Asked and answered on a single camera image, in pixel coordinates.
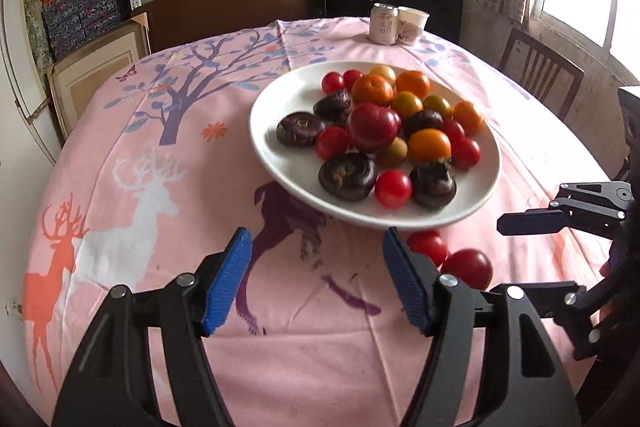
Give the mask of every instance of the purple deer print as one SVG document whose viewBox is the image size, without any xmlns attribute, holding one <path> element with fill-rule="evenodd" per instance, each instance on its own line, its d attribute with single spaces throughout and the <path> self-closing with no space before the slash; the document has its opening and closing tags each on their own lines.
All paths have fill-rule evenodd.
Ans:
<svg viewBox="0 0 640 427">
<path fill-rule="evenodd" d="M 322 212 L 318 212 L 297 200 L 276 182 L 256 188 L 254 204 L 258 204 L 260 201 L 262 201 L 261 213 L 264 218 L 264 227 L 254 239 L 251 262 L 236 294 L 236 312 L 249 324 L 249 331 L 254 335 L 257 335 L 260 330 L 257 319 L 249 310 L 246 300 L 246 284 L 255 263 L 264 252 L 279 245 L 296 230 L 302 232 L 301 259 L 307 261 L 310 256 L 315 258 L 319 253 L 321 243 L 318 229 L 325 225 L 325 217 Z M 312 263 L 313 269 L 319 269 L 321 266 L 321 259 Z M 381 312 L 376 305 L 369 304 L 340 288 L 330 275 L 323 274 L 321 279 L 347 306 L 362 309 L 367 315 L 378 315 Z"/>
</svg>

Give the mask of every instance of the orange flower print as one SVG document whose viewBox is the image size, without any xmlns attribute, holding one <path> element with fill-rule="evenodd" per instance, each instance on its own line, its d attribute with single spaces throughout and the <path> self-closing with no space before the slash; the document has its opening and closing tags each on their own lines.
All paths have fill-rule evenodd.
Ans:
<svg viewBox="0 0 640 427">
<path fill-rule="evenodd" d="M 210 123 L 203 130 L 202 137 L 207 141 L 207 143 L 211 142 L 211 140 L 217 140 L 218 138 L 222 138 L 225 136 L 228 129 L 225 127 L 225 124 L 222 122 Z"/>
</svg>

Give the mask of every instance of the picture frame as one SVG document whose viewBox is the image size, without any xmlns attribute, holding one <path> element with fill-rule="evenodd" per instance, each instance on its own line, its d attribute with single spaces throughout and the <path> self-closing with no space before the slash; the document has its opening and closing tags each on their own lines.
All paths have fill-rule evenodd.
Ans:
<svg viewBox="0 0 640 427">
<path fill-rule="evenodd" d="M 142 13 L 84 44 L 47 70 L 65 141 L 98 88 L 150 53 L 148 21 L 146 13 Z"/>
</svg>

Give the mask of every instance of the wooden chair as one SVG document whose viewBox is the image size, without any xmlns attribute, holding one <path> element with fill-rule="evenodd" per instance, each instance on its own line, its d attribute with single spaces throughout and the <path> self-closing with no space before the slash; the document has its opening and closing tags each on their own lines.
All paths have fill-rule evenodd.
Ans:
<svg viewBox="0 0 640 427">
<path fill-rule="evenodd" d="M 537 41 L 517 28 L 512 28 L 511 35 L 509 35 L 509 40 L 507 41 L 507 46 L 504 49 L 500 65 L 498 66 L 498 71 L 501 73 L 504 73 L 504 68 L 509 61 L 513 45 L 516 41 L 520 41 L 529 46 L 529 53 L 527 54 L 527 59 L 518 84 L 529 91 L 533 96 L 540 100 L 540 102 L 544 102 L 546 96 L 551 90 L 551 87 L 556 81 L 556 77 L 558 76 L 558 73 L 560 73 L 560 70 L 566 71 L 574 78 L 573 82 L 569 86 L 566 96 L 564 97 L 564 102 L 562 102 L 560 111 L 558 112 L 558 118 L 564 121 L 567 113 L 569 113 L 572 103 L 574 103 L 575 95 L 580 89 L 580 84 L 584 77 L 584 71 L 571 61 L 562 57 L 562 55 L 545 46 L 542 42 Z M 533 51 L 536 53 L 533 57 L 533 63 L 529 68 Z"/>
</svg>

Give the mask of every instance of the deer print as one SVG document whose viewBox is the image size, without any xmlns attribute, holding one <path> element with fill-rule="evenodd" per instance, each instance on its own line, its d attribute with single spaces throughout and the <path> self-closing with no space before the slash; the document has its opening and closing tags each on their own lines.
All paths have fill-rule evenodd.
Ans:
<svg viewBox="0 0 640 427">
<path fill-rule="evenodd" d="M 80 212 L 80 206 L 76 215 L 72 218 L 73 194 L 68 201 L 63 201 L 59 211 L 54 216 L 54 230 L 47 231 L 46 216 L 50 205 L 47 205 L 40 216 L 42 235 L 52 241 L 53 256 L 46 275 L 39 273 L 27 273 L 24 278 L 24 307 L 22 317 L 25 321 L 33 322 L 33 364 L 36 376 L 36 384 L 40 392 L 40 380 L 38 379 L 37 356 L 38 345 L 42 345 L 47 370 L 56 390 L 56 378 L 53 375 L 49 344 L 47 343 L 47 324 L 51 322 L 53 309 L 60 297 L 63 285 L 63 272 L 67 270 L 73 273 L 76 269 L 74 256 L 74 239 L 81 239 L 88 230 L 84 229 L 84 217 Z"/>
<path fill-rule="evenodd" d="M 158 161 L 154 148 L 133 165 L 132 183 L 126 183 L 120 177 L 123 163 L 124 160 L 118 160 L 111 174 L 117 187 L 138 200 L 131 224 L 91 232 L 78 249 L 78 279 L 88 280 L 104 289 L 126 284 L 133 290 L 145 276 L 158 238 L 158 216 L 175 217 L 178 214 L 178 207 L 165 184 L 182 179 L 186 173 L 180 171 L 180 162 L 172 160 L 168 154 Z"/>
<path fill-rule="evenodd" d="M 302 261 L 309 262 L 313 270 L 318 270 L 321 273 L 320 279 L 327 284 L 331 291 L 340 297 L 347 306 L 363 309 L 368 315 L 377 315 L 381 312 L 376 305 L 369 304 L 340 288 L 331 275 L 322 270 L 323 263 L 319 257 L 321 239 L 318 232 L 318 229 L 324 227 L 326 223 L 322 212 L 318 212 L 297 200 L 276 182 L 256 189 L 254 204 L 258 204 L 260 201 L 262 201 L 261 213 L 264 218 L 264 226 L 255 236 L 251 261 L 236 294 L 236 312 L 249 324 L 251 333 L 257 335 L 260 331 L 258 321 L 249 310 L 246 300 L 246 285 L 251 270 L 264 252 L 275 248 L 296 230 L 302 232 L 300 258 Z"/>
</svg>

